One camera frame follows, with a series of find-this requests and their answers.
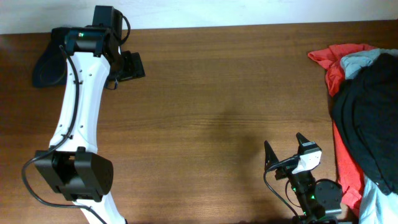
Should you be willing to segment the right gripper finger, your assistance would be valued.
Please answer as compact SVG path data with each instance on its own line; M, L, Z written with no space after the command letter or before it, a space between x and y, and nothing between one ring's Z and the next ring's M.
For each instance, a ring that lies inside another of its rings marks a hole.
M274 164L278 164L279 160L269 144L268 141L264 141L264 149L265 149L265 167L264 170L268 170Z
M305 136L303 136L301 133L297 133L296 135L297 141L300 145L304 145L305 143L310 142Z

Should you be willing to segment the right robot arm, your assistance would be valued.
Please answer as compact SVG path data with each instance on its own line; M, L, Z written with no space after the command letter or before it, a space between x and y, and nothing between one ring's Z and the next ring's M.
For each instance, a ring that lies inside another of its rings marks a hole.
M337 216L342 213L342 186L330 179L315 179L312 170L320 165L322 149L314 141L308 140L301 133L296 134L297 153L284 160L278 160L268 141L264 142L265 165L264 183L267 188L292 212L292 223L338 223ZM275 172L275 179L287 179L291 186L302 214L292 207L289 198L282 198L267 180L269 172Z

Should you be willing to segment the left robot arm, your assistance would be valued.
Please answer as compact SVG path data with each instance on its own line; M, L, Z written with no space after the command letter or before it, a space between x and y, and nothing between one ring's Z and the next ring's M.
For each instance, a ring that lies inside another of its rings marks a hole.
M36 151L22 168L30 194L49 207L80 209L89 223L126 223L111 195L114 169L98 155L97 123L101 95L109 82L145 77L139 53L122 51L126 16L113 6L96 6L93 22L69 29L59 46L65 62L62 110L49 148ZM28 184L26 170L35 165L49 187L67 204L40 198Z

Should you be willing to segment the navy blue shorts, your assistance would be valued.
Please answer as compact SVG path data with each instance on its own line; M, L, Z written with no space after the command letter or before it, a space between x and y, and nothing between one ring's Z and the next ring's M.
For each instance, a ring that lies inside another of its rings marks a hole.
M65 36L69 30L68 27L52 29L50 42L32 72L33 87L47 88L66 84L67 65L59 46L65 46Z

